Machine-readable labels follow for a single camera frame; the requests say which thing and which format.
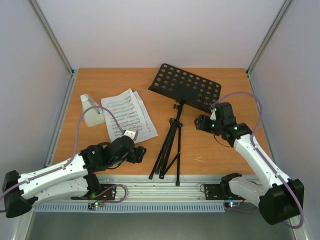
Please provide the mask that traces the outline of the white sheet music page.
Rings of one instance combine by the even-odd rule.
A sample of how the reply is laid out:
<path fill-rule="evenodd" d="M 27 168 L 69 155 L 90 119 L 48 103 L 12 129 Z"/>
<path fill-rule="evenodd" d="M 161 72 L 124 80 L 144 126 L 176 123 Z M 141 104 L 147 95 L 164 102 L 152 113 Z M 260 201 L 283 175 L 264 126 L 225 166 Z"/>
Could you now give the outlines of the white sheet music page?
<path fill-rule="evenodd" d="M 138 136 L 134 141 L 135 143 L 150 138 L 145 117 L 136 96 L 130 88 L 119 95 L 102 98 L 101 105 L 113 114 L 111 116 L 107 111 L 104 111 L 106 127 L 111 141 L 123 135 L 119 127 L 123 130 L 137 131 Z"/>
<path fill-rule="evenodd" d="M 144 105 L 144 102 L 143 100 L 141 99 L 140 95 L 138 94 L 137 91 L 134 91 L 133 94 L 135 95 L 136 99 L 137 99 L 137 102 L 141 108 L 141 111 L 143 113 L 143 116 L 144 116 L 144 119 L 145 119 L 145 123 L 146 123 L 146 126 L 147 126 L 147 130 L 148 130 L 148 133 L 145 133 L 143 137 L 141 137 L 141 142 L 142 141 L 146 141 L 146 140 L 149 140 L 149 139 L 152 139 L 154 137 L 157 137 L 158 136 L 158 133 L 157 133 L 157 130 L 149 116 L 149 113 L 147 111 L 147 108 L 145 107 Z"/>

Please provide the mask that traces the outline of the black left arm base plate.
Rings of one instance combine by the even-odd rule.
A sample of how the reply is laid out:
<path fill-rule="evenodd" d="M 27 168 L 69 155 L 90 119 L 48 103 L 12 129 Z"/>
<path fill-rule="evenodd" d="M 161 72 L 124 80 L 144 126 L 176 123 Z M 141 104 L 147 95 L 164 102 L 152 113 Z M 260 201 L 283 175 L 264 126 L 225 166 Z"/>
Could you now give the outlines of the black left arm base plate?
<path fill-rule="evenodd" d="M 117 187 L 115 184 L 101 184 L 99 192 L 88 192 L 84 196 L 72 196 L 70 199 L 75 201 L 80 200 L 115 200 L 117 193 Z"/>

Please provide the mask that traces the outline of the white grey metronome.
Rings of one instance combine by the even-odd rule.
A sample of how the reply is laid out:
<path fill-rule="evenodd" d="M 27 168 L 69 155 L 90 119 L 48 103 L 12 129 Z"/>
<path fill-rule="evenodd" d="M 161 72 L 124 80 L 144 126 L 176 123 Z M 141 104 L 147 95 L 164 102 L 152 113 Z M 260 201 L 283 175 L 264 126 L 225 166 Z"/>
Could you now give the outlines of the white grey metronome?
<path fill-rule="evenodd" d="M 88 108 L 92 106 L 98 106 L 99 104 L 89 95 L 89 94 L 82 94 L 80 96 L 81 104 L 82 104 L 82 111 L 84 112 Z M 101 108 L 92 108 L 87 111 L 83 117 L 85 124 L 88 127 L 93 127 L 105 122 L 105 117 L 103 110 Z"/>

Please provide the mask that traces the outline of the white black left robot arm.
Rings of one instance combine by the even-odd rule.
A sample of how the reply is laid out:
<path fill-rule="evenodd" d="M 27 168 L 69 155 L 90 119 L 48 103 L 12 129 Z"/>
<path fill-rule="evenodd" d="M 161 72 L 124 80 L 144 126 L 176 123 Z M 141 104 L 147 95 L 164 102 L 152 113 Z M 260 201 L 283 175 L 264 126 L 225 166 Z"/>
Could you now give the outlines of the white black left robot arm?
<path fill-rule="evenodd" d="M 96 199 L 101 187 L 96 172 L 119 167 L 123 162 L 139 164 L 146 148 L 135 146 L 128 136 L 113 142 L 90 145 L 59 164 L 29 173 L 5 174 L 1 199 L 7 218 L 19 217 L 40 203 L 63 197 Z"/>

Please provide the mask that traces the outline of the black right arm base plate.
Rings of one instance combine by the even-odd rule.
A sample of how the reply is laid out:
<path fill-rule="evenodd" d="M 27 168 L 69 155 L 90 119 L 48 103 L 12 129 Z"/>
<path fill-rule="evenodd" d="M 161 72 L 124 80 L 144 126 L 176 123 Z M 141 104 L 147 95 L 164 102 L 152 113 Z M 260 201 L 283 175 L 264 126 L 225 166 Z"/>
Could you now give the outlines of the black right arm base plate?
<path fill-rule="evenodd" d="M 206 200 L 223 200 L 223 201 L 244 201 L 245 199 L 223 190 L 220 184 L 200 185 L 199 190 L 204 193 Z"/>

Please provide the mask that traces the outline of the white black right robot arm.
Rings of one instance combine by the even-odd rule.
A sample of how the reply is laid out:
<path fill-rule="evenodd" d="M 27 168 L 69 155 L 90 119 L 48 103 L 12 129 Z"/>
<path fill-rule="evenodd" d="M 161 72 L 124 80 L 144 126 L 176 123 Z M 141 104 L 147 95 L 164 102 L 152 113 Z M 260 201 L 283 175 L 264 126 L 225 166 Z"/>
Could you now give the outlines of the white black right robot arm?
<path fill-rule="evenodd" d="M 230 103 L 211 107 L 211 115 L 200 115 L 194 121 L 197 130 L 221 136 L 249 164 L 259 179 L 255 184 L 239 173 L 221 179 L 220 191 L 225 198 L 235 195 L 258 208 L 270 225 L 303 215 L 304 185 L 292 180 L 265 153 L 251 129 L 237 123 Z"/>

